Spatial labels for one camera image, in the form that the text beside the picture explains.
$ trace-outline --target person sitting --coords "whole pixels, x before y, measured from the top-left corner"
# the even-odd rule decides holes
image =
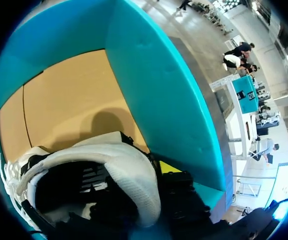
[[[240,42],[238,47],[227,51],[224,55],[235,55],[237,57],[244,55],[247,58],[254,47],[253,43]]]
[[[260,140],[258,144],[260,145],[261,152],[257,153],[257,151],[255,151],[254,152],[255,155],[252,156],[256,161],[259,161],[260,158],[263,156],[267,163],[268,162],[267,155],[270,154],[272,151],[276,151],[279,149],[279,144],[274,144],[273,139],[270,138]]]

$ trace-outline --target person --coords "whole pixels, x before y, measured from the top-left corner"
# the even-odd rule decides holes
[[[276,151],[279,149],[279,145],[274,144],[274,141],[271,138],[266,138],[266,139],[260,140],[258,144],[261,146],[260,148],[264,149],[264,150],[259,152],[257,155],[252,156],[256,161],[259,161],[260,158],[263,156],[265,158],[266,162],[268,162],[267,155],[269,153],[271,153],[272,151]]]
[[[239,57],[235,56],[235,55],[225,55],[223,58],[223,66],[225,68],[225,70],[227,71],[227,68],[234,68],[236,70],[241,69],[240,65],[241,65],[241,60]]]
[[[241,62],[241,69],[245,69],[248,75],[252,75],[252,73],[257,72],[257,70],[260,69],[259,67],[257,67],[257,65],[248,63],[247,60],[244,58],[241,59]]]
[[[178,8],[177,8],[177,10],[184,10],[184,11],[186,11],[186,5],[189,3],[189,2],[191,2],[192,0],[184,0],[183,1],[183,3],[182,3],[182,5],[181,6],[179,6]]]
[[[259,112],[262,114],[263,112],[270,111],[270,107],[264,105],[260,108]]]
[[[245,57],[248,57],[254,47],[255,45],[253,43],[248,44],[246,42],[240,42],[238,47],[227,51],[224,55],[235,55],[237,57],[244,55]]]

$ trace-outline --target display counter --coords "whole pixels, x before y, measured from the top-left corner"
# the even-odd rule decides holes
[[[238,74],[224,77],[210,86],[215,91],[219,87],[227,87],[234,108],[226,118],[227,134],[231,154],[238,159],[248,156],[251,144],[257,138],[255,116],[252,113],[243,113],[240,105],[240,95],[237,94],[233,81],[241,79]]]

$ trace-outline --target black object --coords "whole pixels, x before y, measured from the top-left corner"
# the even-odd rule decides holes
[[[264,136],[268,135],[268,128],[256,128],[257,129],[257,135]]]
[[[238,100],[241,100],[241,99],[246,97],[246,95],[245,95],[245,93],[243,91],[237,92],[236,95],[238,97]]]
[[[267,154],[267,158],[268,158],[268,163],[269,164],[273,164],[273,155],[271,155],[271,154]]]
[[[163,174],[160,196],[174,240],[247,240],[272,221],[271,211],[258,208],[233,225],[225,220],[213,224],[209,218],[210,207],[196,193],[188,172]]]

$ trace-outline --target tan wall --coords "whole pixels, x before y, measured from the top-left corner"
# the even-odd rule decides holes
[[[6,161],[16,159],[31,148],[24,117],[24,88],[18,89],[0,109],[0,138]]]
[[[24,86],[24,111],[33,147],[43,146],[53,152],[89,137],[122,131],[139,148],[148,150],[104,50],[67,59],[29,81]],[[0,123],[7,117],[0,116]],[[10,144],[8,139],[2,142]],[[23,153],[13,152],[18,157]]]

